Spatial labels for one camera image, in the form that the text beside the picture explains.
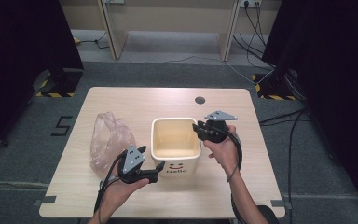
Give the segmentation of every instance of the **black cable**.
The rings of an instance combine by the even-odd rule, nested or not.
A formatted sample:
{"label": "black cable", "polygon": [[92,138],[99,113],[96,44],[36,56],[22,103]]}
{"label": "black cable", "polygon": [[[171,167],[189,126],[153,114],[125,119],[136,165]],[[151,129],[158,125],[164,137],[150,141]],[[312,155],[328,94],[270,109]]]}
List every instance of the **black cable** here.
{"label": "black cable", "polygon": [[105,179],[104,182],[103,182],[102,188],[103,188],[103,187],[105,187],[105,188],[108,187],[109,178],[110,178],[110,175],[112,174],[113,168],[115,168],[116,163],[117,163],[121,158],[123,158],[123,156],[126,155],[126,154],[127,154],[127,150],[123,150],[123,151],[115,158],[115,160],[113,161],[112,166],[111,166],[110,169],[109,169],[109,172],[107,172],[106,179]]}
{"label": "black cable", "polygon": [[252,27],[254,28],[254,31],[255,31],[255,34],[258,36],[258,38],[261,40],[261,42],[263,43],[264,46],[266,46],[266,43],[263,41],[263,38],[261,38],[260,34],[257,32],[257,27],[255,27],[251,17],[249,16],[248,14],[248,10],[247,10],[247,7],[245,7],[245,13],[246,13],[246,16],[248,17],[249,19],[249,22],[252,24]]}
{"label": "black cable", "polygon": [[[287,194],[289,204],[292,206],[292,143],[293,143],[293,131],[295,130],[296,124],[304,113],[306,109],[303,109],[297,116],[295,123],[292,126],[292,130],[290,131],[290,139],[289,139],[289,162],[288,162],[288,171],[287,171]],[[293,211],[292,208],[289,209],[289,223],[291,224],[293,221]]]}
{"label": "black cable", "polygon": [[[111,184],[117,182],[118,180],[120,180],[120,178],[114,179],[112,182],[110,182],[109,184],[107,184],[105,188],[107,189],[107,187],[109,187]],[[103,223],[101,222],[101,204],[102,204],[102,203],[103,203],[103,196],[101,197],[100,204],[98,205],[98,207],[99,207],[99,210],[98,210],[98,221],[100,222],[100,224],[103,224]]]}
{"label": "black cable", "polygon": [[294,111],[294,112],[291,112],[291,113],[288,113],[288,114],[278,115],[278,116],[272,117],[272,118],[270,118],[270,119],[265,119],[265,120],[259,121],[258,123],[259,123],[259,124],[262,124],[262,123],[265,123],[265,122],[268,122],[268,121],[272,121],[272,120],[275,120],[275,119],[281,119],[281,118],[284,118],[284,117],[289,117],[289,116],[294,115],[294,114],[296,114],[296,113],[299,113],[299,112],[301,112],[301,111],[303,111],[303,110],[304,110],[304,108],[299,109],[299,110]]}
{"label": "black cable", "polygon": [[[231,139],[231,141],[233,141],[235,147],[237,148],[238,162],[237,162],[237,166],[235,167],[235,169],[234,169],[233,173],[231,174],[231,176],[229,176],[229,177],[227,178],[227,182],[229,182],[230,179],[231,179],[231,177],[232,177],[232,176],[234,175],[234,173],[237,171],[237,168],[240,170],[240,169],[241,169],[241,166],[242,166],[242,147],[241,147],[241,143],[240,143],[239,139],[238,139],[236,136],[234,136],[234,134],[231,133],[231,132],[227,132],[227,131],[223,131],[223,130],[217,129],[217,128],[215,128],[215,127],[213,127],[213,126],[210,126],[210,125],[208,125],[208,124],[206,124],[206,123],[205,123],[205,126],[206,126],[207,128],[209,128],[209,129],[212,129],[212,130],[214,130],[214,131],[216,131],[216,132],[219,132],[219,133],[222,133],[222,134],[228,136],[228,137]],[[237,220],[238,220],[240,223],[245,223],[245,221],[244,221],[243,218],[241,217],[240,212],[239,212],[238,209],[237,209],[237,206],[236,206],[235,203],[234,203],[234,198],[232,197],[232,194],[231,194],[231,206],[232,206],[232,210],[233,210],[234,215],[235,215],[235,217],[237,218]]]}
{"label": "black cable", "polygon": [[[273,126],[273,125],[277,125],[280,123],[285,123],[285,122],[292,122],[292,121],[296,121],[295,119],[287,119],[287,120],[282,120],[282,121],[278,121],[275,123],[271,123],[271,124],[260,124],[261,127],[267,127],[267,126]],[[310,119],[299,119],[298,121],[306,121],[306,122],[312,122],[312,120]]]}
{"label": "black cable", "polygon": [[261,32],[261,23],[260,23],[260,15],[261,15],[261,8],[258,2],[255,3],[255,11],[257,13],[257,24],[258,24],[258,30],[260,31],[261,36],[261,42],[263,42],[264,47],[267,45],[266,41],[264,40],[263,33]]}
{"label": "black cable", "polygon": [[[251,50],[249,50],[249,45],[248,45],[248,48],[246,48],[244,45],[242,45],[242,44],[237,40],[237,38],[235,37],[235,35],[234,35],[233,37],[234,37],[234,40],[241,46],[241,48],[242,48],[243,50],[245,50],[247,53],[251,53],[251,54],[254,55],[257,59],[259,59],[261,62],[263,62],[263,60],[261,59],[260,56],[258,56],[256,53],[254,53],[254,52],[252,52]],[[252,66],[257,67],[257,68],[260,68],[260,69],[272,71],[272,70],[270,70],[270,69],[268,69],[268,68],[260,67],[260,66],[257,66],[257,65],[252,64],[252,63],[249,61],[248,54],[247,54],[246,56],[247,56],[247,59],[248,59],[249,64],[251,64]],[[270,64],[270,63],[266,63],[266,62],[263,62],[263,63],[267,64],[268,66],[270,66],[270,67],[272,67],[272,68],[274,68],[274,66],[273,66],[272,64]]]}
{"label": "black cable", "polygon": [[242,44],[237,40],[237,37],[235,37],[235,35],[232,36],[232,37],[233,37],[234,40],[241,46],[241,48],[242,48],[243,50],[245,50],[245,51],[251,53],[251,54],[254,55],[257,59],[261,60],[261,57],[260,57],[260,56],[258,56],[256,53],[252,52],[251,50],[248,50],[247,47],[248,47],[249,45],[248,45],[247,43],[245,43],[246,46],[247,46],[247,47],[245,47],[244,45],[242,45]]}
{"label": "black cable", "polygon": [[249,48],[254,49],[255,51],[257,51],[257,52],[259,52],[259,53],[263,53],[263,51],[261,51],[260,49],[256,49],[256,48],[250,46],[250,45],[243,39],[242,34],[240,34],[240,38],[241,38],[242,42],[245,43],[246,46],[249,46]]}
{"label": "black cable", "polygon": [[79,42],[77,42],[77,43],[95,43],[99,49],[107,49],[107,48],[109,48],[109,46],[107,46],[107,47],[100,47],[100,45],[99,45],[100,40],[102,40],[105,35],[106,35],[106,32],[103,33],[103,35],[102,35],[99,39],[83,40],[83,41],[79,41]]}

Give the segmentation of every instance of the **white bucket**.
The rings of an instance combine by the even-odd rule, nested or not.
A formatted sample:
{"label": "white bucket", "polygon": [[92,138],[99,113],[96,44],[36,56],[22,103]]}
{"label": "white bucket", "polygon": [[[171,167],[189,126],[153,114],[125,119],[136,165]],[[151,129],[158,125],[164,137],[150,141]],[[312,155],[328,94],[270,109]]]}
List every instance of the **white bucket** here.
{"label": "white bucket", "polygon": [[155,119],[152,124],[151,154],[156,165],[165,161],[161,176],[192,175],[201,148],[191,118]]}

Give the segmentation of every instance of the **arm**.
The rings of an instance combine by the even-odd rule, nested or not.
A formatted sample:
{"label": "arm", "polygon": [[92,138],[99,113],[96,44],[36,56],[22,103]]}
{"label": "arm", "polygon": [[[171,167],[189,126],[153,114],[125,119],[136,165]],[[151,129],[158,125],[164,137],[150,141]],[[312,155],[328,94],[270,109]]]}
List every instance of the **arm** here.
{"label": "arm", "polygon": [[100,208],[94,213],[89,224],[106,223],[113,213],[135,192],[149,183],[148,179],[142,179],[133,184],[125,184],[121,180],[111,184],[103,196]]}
{"label": "arm", "polygon": [[[235,133],[234,126],[228,126],[228,128],[231,133]],[[209,157],[216,158],[217,162],[226,172],[227,177],[231,176],[235,171],[230,179],[229,185],[234,203],[243,220],[249,224],[267,223],[255,205],[242,179],[240,170],[237,168],[238,154],[234,143],[229,138],[226,138],[226,140],[218,144],[206,140],[204,141],[204,145],[212,151]]]}

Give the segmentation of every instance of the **smiley face logo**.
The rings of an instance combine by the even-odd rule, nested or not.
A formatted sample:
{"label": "smiley face logo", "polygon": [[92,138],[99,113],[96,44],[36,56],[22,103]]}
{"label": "smiley face logo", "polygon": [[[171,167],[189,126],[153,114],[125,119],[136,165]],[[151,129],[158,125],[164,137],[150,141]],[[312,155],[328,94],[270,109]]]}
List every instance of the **smiley face logo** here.
{"label": "smiley face logo", "polygon": [[180,169],[183,168],[183,164],[182,164],[182,163],[179,163],[179,164],[175,165],[175,164],[171,163],[169,167],[170,167],[170,169],[172,169],[172,170],[180,170]]}

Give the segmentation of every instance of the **person's right hand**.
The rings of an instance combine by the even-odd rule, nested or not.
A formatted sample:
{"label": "person's right hand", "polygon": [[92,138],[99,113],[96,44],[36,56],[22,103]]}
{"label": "person's right hand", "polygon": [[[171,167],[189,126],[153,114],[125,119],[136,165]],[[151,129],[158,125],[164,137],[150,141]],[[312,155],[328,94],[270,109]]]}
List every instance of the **person's right hand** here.
{"label": "person's right hand", "polygon": [[[236,135],[235,126],[228,125],[229,131]],[[205,140],[203,144],[212,151],[209,158],[215,158],[217,162],[223,167],[227,176],[230,176],[233,170],[237,167],[238,153],[237,148],[229,137],[221,143],[213,143]]]}

